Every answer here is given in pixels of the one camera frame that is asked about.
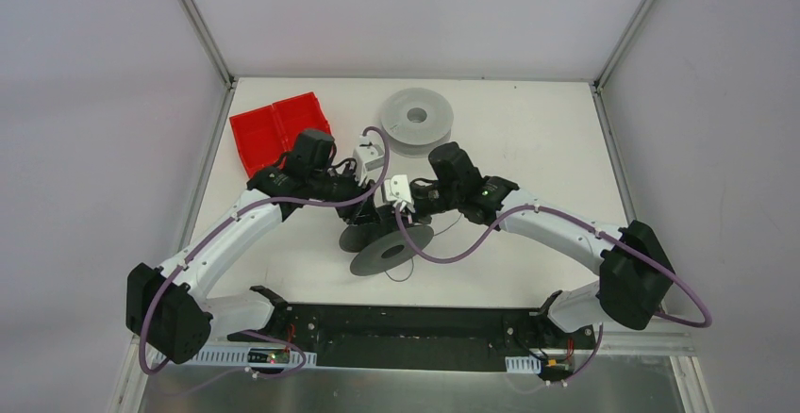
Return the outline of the dark grey spool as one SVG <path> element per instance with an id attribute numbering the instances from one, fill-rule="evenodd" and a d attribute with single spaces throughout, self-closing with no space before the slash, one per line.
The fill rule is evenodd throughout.
<path id="1" fill-rule="evenodd" d="M 348 225 L 340 235 L 339 246 L 354 254 L 349 270 L 355 276 L 383 273 L 417 255 L 396 223 Z"/>

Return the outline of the white perforated spool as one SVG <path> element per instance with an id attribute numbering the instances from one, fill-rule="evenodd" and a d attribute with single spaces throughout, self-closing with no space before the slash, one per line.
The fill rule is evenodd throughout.
<path id="1" fill-rule="evenodd" d="M 449 142 L 454 111 L 450 102 L 436 91 L 407 88 L 383 102 L 378 121 L 394 153 L 426 157 L 434 148 Z"/>

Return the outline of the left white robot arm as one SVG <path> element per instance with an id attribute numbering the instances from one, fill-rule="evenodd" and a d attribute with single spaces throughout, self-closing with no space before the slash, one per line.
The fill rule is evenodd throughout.
<path id="1" fill-rule="evenodd" d="M 281 339 L 288 317 L 258 288 L 210 297 L 223 274 L 258 240 L 302 207 L 353 210 L 371 199 L 388 173 L 387 135 L 367 127 L 336 172 L 333 137 L 308 128 L 278 161 L 257 171 L 235 203 L 198 240 L 156 267 L 144 263 L 127 277 L 125 324 L 139 338 L 139 362 L 147 374 L 153 348 L 165 362 L 182 364 L 211 339 L 254 331 L 265 341 Z"/>

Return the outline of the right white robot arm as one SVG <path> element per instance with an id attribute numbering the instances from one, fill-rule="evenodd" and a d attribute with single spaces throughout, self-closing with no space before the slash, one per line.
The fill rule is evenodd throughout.
<path id="1" fill-rule="evenodd" d="M 483 176 L 457 143 L 435 148 L 428 161 L 432 181 L 385 182 L 385 200 L 403 218 L 420 221 L 456 210 L 469 222 L 541 243 L 579 262 L 596 281 L 558 290 L 541 306 L 537 338 L 557 347 L 573 332 L 596 322 L 616 322 L 643 330 L 656 315 L 672 281 L 672 265 L 655 231 L 647 224 L 590 222 L 547 204 L 529 190 L 498 176 Z"/>

